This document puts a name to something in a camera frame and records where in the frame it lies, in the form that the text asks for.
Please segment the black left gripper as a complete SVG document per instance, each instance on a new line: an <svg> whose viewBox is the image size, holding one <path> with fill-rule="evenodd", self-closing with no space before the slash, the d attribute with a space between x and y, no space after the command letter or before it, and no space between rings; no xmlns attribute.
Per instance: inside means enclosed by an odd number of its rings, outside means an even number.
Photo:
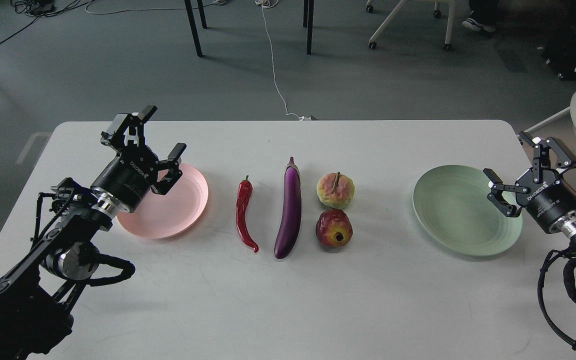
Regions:
<svg viewBox="0 0 576 360"><path fill-rule="evenodd" d="M150 150L126 150L146 146L144 127L157 110L156 105L147 105L140 112L119 113L100 135L103 146L123 152L117 153L103 169L92 183L91 191L115 198L130 214L149 191L165 196L183 175L179 160L187 148L186 143L177 143L167 158L160 161ZM158 180L162 170L166 173Z"/></svg>

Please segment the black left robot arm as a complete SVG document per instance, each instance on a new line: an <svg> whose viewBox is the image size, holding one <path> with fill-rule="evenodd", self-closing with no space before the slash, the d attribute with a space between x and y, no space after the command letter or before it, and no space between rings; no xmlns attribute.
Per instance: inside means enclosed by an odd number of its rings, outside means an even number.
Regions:
<svg viewBox="0 0 576 360"><path fill-rule="evenodd" d="M31 246L0 278L0 360L47 354L73 331L74 305L87 287L128 280L132 262L100 253L92 239L121 212L132 214L148 193L167 194L182 176L185 143L166 159L146 145L144 126L157 107L121 113L100 135L116 155L90 187L66 177L39 193Z"/></svg>

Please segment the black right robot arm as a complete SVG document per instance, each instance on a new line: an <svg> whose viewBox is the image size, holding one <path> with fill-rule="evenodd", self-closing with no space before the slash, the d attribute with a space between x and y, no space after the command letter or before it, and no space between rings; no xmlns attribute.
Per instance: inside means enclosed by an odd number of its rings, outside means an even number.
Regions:
<svg viewBox="0 0 576 360"><path fill-rule="evenodd" d="M565 259L563 286L568 298L576 304L576 190L564 178L564 173L576 169L576 157L555 137L542 139L522 131L518 139L533 150L531 166L512 184L503 183L498 174L485 168L483 173L489 178L490 187L487 200L508 218L517 218L526 210L546 234L560 233L567 237L567 248L549 251L541 265L537 300L551 330L576 351L576 340L553 322L544 301L547 272L556 260Z"/></svg>

